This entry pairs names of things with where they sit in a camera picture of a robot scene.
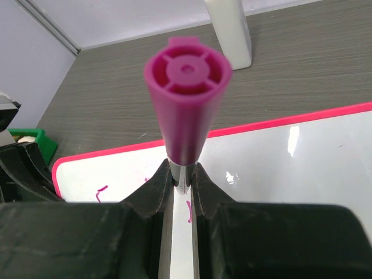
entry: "pink border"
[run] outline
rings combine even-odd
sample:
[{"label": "pink border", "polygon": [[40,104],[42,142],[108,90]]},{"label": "pink border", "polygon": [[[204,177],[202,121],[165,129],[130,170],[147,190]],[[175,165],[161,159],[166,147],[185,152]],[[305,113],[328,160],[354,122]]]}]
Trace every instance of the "pink border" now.
[{"label": "pink border", "polygon": [[[301,122],[337,117],[337,116],[342,116],[342,115],[351,115],[354,113],[368,112],[371,110],[372,110],[372,102],[360,103],[357,105],[344,106],[344,107],[336,108],[336,109],[321,110],[318,112],[305,113],[303,115],[283,117],[283,118],[274,119],[274,120],[268,120],[268,121],[263,121],[263,122],[257,122],[257,123],[252,123],[252,124],[245,124],[245,125],[240,125],[240,126],[235,126],[235,127],[214,130],[209,133],[208,138],[221,137],[222,135],[238,134],[238,133],[261,130],[261,129],[266,129],[266,128],[273,128],[273,127],[296,124],[296,123],[301,123]],[[106,150],[100,150],[100,151],[60,158],[55,162],[52,168],[52,179],[53,179],[53,184],[54,184],[56,193],[59,197],[61,197],[57,179],[56,179],[56,172],[57,172],[57,168],[62,163],[71,162],[75,160],[88,159],[88,158],[93,158],[93,157],[98,157],[98,156],[105,156],[105,155],[112,155],[112,154],[129,152],[129,151],[136,151],[140,149],[152,148],[152,147],[157,147],[161,145],[164,145],[164,141],[162,139],[158,141],[144,142],[143,144],[127,145],[123,147],[111,148],[111,149],[106,149]]]}]

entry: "green box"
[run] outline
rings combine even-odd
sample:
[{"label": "green box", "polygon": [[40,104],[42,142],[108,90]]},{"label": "green box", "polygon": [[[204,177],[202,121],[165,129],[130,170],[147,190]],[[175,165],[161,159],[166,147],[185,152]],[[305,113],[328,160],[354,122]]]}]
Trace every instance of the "green box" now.
[{"label": "green box", "polygon": [[8,129],[12,136],[30,136],[35,137],[35,142],[39,145],[40,152],[42,157],[44,158],[46,164],[52,159],[54,152],[57,149],[57,143],[52,141],[45,135],[45,131],[42,129]]}]

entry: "whiteboard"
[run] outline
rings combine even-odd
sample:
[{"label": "whiteboard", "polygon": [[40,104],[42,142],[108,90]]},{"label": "whiteboard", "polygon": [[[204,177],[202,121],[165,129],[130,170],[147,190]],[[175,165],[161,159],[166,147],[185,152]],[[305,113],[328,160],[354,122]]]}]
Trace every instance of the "whiteboard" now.
[{"label": "whiteboard", "polygon": [[[371,142],[372,102],[212,131],[199,161],[237,201],[346,206],[372,239]],[[163,141],[71,156],[55,163],[53,182],[68,202],[118,202],[164,158]],[[192,270],[187,200],[175,192],[173,237],[189,230],[189,239],[172,243],[172,278],[192,278],[175,271]]]}]

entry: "wood grain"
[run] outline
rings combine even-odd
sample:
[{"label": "wood grain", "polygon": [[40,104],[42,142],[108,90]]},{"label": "wood grain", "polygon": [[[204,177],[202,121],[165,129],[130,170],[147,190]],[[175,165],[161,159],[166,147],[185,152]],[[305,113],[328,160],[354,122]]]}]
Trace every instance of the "wood grain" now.
[{"label": "wood grain", "polygon": [[[248,17],[253,65],[234,72],[222,128],[372,100],[372,2],[323,0]],[[161,138],[145,61],[178,35],[220,50],[208,24],[82,51],[39,127],[54,159]]]}]

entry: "pen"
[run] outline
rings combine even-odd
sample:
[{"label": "pen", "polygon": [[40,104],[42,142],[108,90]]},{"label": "pen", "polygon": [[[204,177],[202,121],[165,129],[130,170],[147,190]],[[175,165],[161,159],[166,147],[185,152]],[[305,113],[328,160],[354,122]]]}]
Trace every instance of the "pen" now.
[{"label": "pen", "polygon": [[174,185],[185,194],[232,69],[197,37],[169,38],[151,57],[144,76],[164,139]]}]

